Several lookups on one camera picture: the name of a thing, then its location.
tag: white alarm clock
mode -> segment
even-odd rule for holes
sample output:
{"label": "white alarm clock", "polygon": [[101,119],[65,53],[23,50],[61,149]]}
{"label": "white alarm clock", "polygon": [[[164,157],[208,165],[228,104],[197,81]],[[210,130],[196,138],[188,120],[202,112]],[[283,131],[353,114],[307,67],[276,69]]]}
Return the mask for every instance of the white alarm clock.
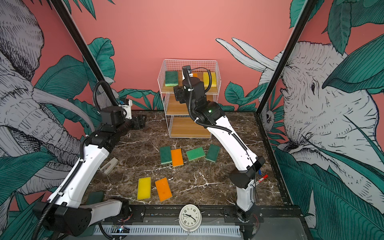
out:
{"label": "white alarm clock", "polygon": [[185,205],[179,214],[179,224],[188,233],[196,231],[201,225],[200,210],[195,205]]}

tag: white wire basket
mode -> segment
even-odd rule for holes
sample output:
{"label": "white wire basket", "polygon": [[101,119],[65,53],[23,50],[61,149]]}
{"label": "white wire basket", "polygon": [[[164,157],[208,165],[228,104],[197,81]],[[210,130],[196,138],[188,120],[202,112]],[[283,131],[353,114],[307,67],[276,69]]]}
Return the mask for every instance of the white wire basket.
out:
{"label": "white wire basket", "polygon": [[[207,129],[202,129],[201,126],[188,121],[188,111],[185,104],[176,102],[173,86],[165,86],[165,73],[166,71],[178,71],[179,72],[179,86],[181,86],[181,70],[183,66],[190,65],[191,68],[203,67],[209,69],[212,73],[216,74],[216,87],[206,93],[207,100],[218,101],[218,95],[220,93],[221,77],[216,60],[176,60],[176,59],[165,59],[162,63],[159,77],[157,82],[159,84],[160,93],[164,104],[164,112],[167,120],[169,137],[187,137],[187,138],[211,138],[211,134]],[[205,72],[205,69],[196,69],[193,73],[200,74]]]}

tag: marble table surface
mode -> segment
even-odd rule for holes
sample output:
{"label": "marble table surface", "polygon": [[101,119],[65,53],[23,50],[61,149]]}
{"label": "marble table surface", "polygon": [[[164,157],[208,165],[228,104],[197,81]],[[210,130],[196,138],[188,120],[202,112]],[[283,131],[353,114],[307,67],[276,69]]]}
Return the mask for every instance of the marble table surface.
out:
{"label": "marble table surface", "polygon": [[[121,138],[101,166],[113,157],[119,160],[118,165],[109,175],[96,172],[83,197],[83,203],[88,194],[95,191],[104,191],[104,200],[120,197],[128,199],[131,204],[230,205],[236,202],[236,187],[228,177],[235,164],[214,136],[211,139],[170,138],[164,112],[132,113],[134,116],[139,114],[147,115],[145,128],[129,131]],[[257,186],[257,204],[283,205],[253,113],[226,115],[244,143],[256,155],[262,155],[266,159],[261,172],[263,175],[268,174],[268,178]],[[188,161],[186,151],[203,147],[207,152],[210,144],[221,147],[216,163],[204,158]],[[181,148],[184,165],[172,167],[172,164],[160,164],[159,148],[163,146]],[[137,183],[142,177],[151,177],[151,197],[137,200]],[[172,197],[160,202],[155,181],[164,177],[168,179]]]}

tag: yellow sponge on shelf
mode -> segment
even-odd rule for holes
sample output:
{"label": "yellow sponge on shelf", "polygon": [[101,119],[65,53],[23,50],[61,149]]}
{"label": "yellow sponge on shelf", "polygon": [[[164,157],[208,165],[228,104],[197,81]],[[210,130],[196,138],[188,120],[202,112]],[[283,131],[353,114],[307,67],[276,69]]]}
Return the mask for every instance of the yellow sponge on shelf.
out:
{"label": "yellow sponge on shelf", "polygon": [[[211,75],[212,75],[212,85],[211,87],[217,87],[217,83],[216,83],[216,73],[215,72],[211,72]],[[209,76],[208,76],[208,72],[203,72],[203,82],[204,82],[204,87],[208,87],[208,84],[209,84]]]}
{"label": "yellow sponge on shelf", "polygon": [[139,178],[137,187],[137,199],[148,199],[151,197],[151,177]]}

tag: clock hand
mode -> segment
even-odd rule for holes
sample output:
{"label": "clock hand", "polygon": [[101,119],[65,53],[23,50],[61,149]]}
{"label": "clock hand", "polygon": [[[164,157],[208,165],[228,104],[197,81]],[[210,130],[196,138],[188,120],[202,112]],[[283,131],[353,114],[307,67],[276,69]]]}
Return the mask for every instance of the clock hand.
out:
{"label": "clock hand", "polygon": [[194,219],[191,215],[188,215],[188,214],[186,214],[188,217],[191,217],[193,220],[195,220],[196,221],[196,219]]}

